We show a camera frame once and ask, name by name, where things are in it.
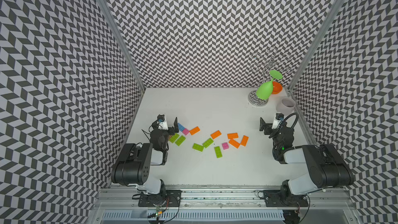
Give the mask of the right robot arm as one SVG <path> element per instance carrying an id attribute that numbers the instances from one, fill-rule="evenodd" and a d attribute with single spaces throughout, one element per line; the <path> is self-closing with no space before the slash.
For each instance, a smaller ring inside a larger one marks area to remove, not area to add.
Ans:
<path id="1" fill-rule="evenodd" d="M 351 186 L 352 170 L 332 144 L 293 146 L 295 120 L 292 126 L 282 114 L 273 123 L 260 118 L 259 130 L 273 141 L 272 155 L 280 164 L 304 164 L 307 172 L 285 180 L 277 192 L 280 198 L 304 196 L 326 188 Z"/>

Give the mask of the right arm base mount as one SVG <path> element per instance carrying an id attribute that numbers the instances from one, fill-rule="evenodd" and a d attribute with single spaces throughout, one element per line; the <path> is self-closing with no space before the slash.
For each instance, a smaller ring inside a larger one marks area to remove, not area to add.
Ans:
<path id="1" fill-rule="evenodd" d="M 292 195 L 289 191 L 263 190 L 263 198 L 267 207 L 308 207 L 308 197 Z"/>

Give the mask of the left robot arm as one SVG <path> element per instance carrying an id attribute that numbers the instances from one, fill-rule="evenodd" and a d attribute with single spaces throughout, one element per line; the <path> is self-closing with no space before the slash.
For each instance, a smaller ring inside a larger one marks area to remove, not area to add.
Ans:
<path id="1" fill-rule="evenodd" d="M 179 132 L 178 119 L 169 127 L 165 115 L 158 115 L 151 125 L 152 131 L 145 132 L 148 143 L 126 143 L 112 168 L 113 184 L 135 186 L 144 195 L 166 197 L 163 180 L 150 175 L 151 166 L 163 166 L 167 162 L 169 140 Z"/>

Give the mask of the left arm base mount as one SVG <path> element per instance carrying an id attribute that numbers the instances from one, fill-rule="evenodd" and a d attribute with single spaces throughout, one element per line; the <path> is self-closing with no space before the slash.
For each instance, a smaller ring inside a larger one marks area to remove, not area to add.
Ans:
<path id="1" fill-rule="evenodd" d="M 161 191 L 157 195 L 140 194 L 138 200 L 139 207 L 179 207 L 181 200 L 181 190 L 166 190 Z"/>

